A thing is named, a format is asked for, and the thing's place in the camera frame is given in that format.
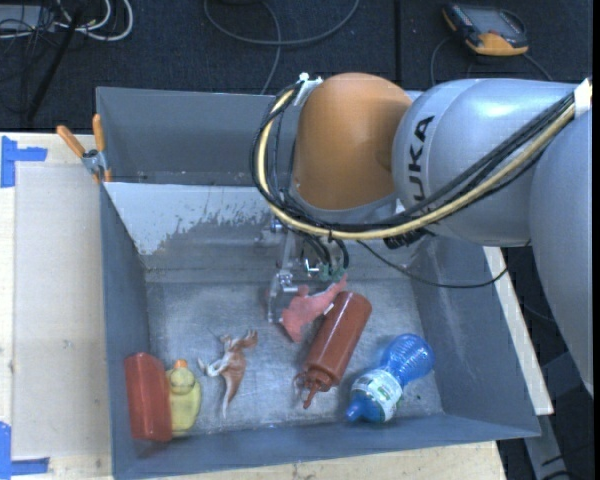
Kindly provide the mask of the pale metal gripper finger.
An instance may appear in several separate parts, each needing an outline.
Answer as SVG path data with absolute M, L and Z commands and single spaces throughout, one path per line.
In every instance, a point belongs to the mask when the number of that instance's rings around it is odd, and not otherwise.
M 277 324 L 282 316 L 282 311 L 287 307 L 287 295 L 280 290 L 269 288 L 265 291 L 266 318 L 269 323 Z
M 294 281 L 294 274 L 290 270 L 279 270 L 273 279 L 273 298 L 282 296 L 296 296 L 300 285 Z

